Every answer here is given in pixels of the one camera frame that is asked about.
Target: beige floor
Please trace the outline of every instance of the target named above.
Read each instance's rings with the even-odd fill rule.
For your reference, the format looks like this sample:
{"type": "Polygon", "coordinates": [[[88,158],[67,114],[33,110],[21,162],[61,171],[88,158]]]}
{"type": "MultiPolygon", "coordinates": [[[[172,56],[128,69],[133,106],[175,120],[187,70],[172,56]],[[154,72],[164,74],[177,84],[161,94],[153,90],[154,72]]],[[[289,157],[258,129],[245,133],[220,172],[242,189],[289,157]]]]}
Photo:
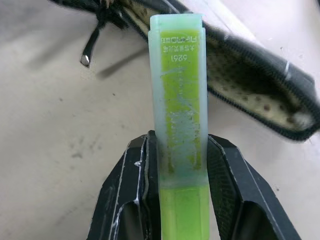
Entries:
{"type": "MultiPolygon", "coordinates": [[[[320,79],[315,1],[225,3],[266,48],[320,79]]],[[[1,240],[86,239],[101,184],[153,129],[147,44],[108,25],[88,70],[78,59],[95,23],[45,0],[0,0],[1,240]]],[[[319,239],[319,135],[293,143],[214,97],[208,108],[210,133],[240,148],[302,239],[319,239]]]]}

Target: white surface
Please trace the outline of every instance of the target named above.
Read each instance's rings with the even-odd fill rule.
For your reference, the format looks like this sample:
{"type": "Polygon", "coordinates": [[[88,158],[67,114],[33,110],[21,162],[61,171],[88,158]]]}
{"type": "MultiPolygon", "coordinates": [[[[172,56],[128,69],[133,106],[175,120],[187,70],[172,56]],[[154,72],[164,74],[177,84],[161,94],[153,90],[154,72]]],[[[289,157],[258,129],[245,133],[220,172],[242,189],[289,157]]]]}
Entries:
{"type": "MultiPolygon", "coordinates": [[[[316,1],[225,2],[266,48],[320,79],[316,1]]],[[[0,1],[1,240],[86,239],[103,181],[153,129],[148,54],[97,77],[147,44],[108,25],[88,70],[79,56],[95,23],[45,0],[0,1]]],[[[270,183],[302,239],[318,239],[319,135],[292,143],[213,97],[208,119],[270,183]]]]}
{"type": "Polygon", "coordinates": [[[252,32],[220,0],[179,1],[193,13],[202,14],[202,20],[209,25],[260,45],[252,32]]]}

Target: black fabric pouch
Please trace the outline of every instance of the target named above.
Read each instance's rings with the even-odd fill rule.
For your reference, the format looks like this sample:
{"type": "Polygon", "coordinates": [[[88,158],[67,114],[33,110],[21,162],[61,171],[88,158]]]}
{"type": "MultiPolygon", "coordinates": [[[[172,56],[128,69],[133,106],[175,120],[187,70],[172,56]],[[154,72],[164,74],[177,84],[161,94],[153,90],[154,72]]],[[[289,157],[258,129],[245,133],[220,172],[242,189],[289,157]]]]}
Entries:
{"type": "MultiPolygon", "coordinates": [[[[88,65],[106,23],[132,26],[148,41],[151,16],[190,12],[177,0],[52,1],[96,14],[97,28],[84,50],[88,65]]],[[[203,25],[210,93],[291,140],[304,141],[320,128],[320,104],[309,75],[261,46],[203,25]]]]}

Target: translucent plastic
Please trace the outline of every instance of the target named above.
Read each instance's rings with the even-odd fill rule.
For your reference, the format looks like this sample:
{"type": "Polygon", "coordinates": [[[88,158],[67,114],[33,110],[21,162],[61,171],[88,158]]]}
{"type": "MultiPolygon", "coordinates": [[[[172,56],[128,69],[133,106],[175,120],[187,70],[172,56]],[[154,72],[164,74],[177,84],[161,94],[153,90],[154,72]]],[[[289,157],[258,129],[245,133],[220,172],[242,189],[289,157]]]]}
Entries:
{"type": "Polygon", "coordinates": [[[207,70],[201,15],[152,16],[148,37],[162,239],[207,240],[207,70]]]}

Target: beige dotted lining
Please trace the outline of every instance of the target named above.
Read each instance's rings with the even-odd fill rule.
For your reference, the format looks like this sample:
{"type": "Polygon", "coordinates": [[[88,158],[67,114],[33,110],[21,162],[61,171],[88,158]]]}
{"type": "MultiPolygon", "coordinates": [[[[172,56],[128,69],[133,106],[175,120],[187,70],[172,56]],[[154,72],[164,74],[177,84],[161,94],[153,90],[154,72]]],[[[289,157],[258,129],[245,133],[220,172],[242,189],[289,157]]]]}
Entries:
{"type": "MultiPolygon", "coordinates": [[[[121,2],[135,23],[148,35],[150,17],[158,13],[133,0],[121,2]]],[[[281,127],[299,129],[292,121],[293,114],[299,108],[295,96],[276,86],[272,77],[258,70],[254,62],[220,46],[215,39],[207,39],[206,50],[207,81],[212,89],[281,127]]]]}

